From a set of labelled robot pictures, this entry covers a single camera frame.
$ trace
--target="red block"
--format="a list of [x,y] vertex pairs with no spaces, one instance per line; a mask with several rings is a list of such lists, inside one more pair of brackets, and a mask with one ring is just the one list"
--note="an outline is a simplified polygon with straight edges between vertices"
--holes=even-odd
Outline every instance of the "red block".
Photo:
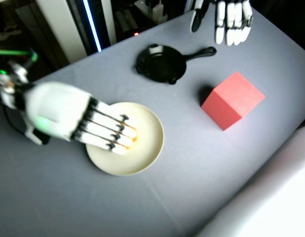
[[242,74],[234,73],[213,89],[202,109],[226,130],[252,111],[264,97]]

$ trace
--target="black frying pan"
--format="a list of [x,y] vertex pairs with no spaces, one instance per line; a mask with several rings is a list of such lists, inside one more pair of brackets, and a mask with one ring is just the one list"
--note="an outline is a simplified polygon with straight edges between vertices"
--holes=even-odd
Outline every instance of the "black frying pan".
[[136,70],[154,81],[175,84],[186,72],[188,60],[213,56],[216,52],[214,47],[208,47],[194,54],[182,55],[174,48],[152,44],[138,55]]

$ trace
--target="round plate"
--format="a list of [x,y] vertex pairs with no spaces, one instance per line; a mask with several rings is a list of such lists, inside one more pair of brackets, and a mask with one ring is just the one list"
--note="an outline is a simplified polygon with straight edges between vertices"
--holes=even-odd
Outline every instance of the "round plate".
[[157,115],[147,107],[131,102],[111,105],[136,119],[137,140],[125,155],[86,145],[92,162],[113,175],[131,175],[147,169],[158,158],[164,141],[164,131]]

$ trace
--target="pan handle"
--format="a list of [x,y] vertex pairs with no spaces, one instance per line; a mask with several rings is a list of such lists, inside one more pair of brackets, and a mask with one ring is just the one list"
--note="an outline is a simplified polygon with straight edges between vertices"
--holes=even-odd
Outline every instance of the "pan handle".
[[216,54],[216,52],[217,52],[216,48],[208,47],[208,48],[201,49],[200,51],[198,51],[194,54],[184,55],[184,58],[188,61],[193,58],[213,56]]

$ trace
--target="white robotic hand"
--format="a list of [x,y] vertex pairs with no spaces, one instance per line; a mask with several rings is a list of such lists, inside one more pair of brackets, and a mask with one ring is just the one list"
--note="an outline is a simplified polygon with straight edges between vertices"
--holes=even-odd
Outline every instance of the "white robotic hand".
[[125,154],[137,133],[134,121],[76,87],[45,82],[24,93],[27,137],[36,143],[35,129],[67,141],[77,140]]
[[[191,32],[201,24],[210,0],[196,0],[191,21]],[[253,12],[249,0],[214,0],[216,3],[215,41],[221,44],[226,35],[228,46],[245,42],[251,30]]]

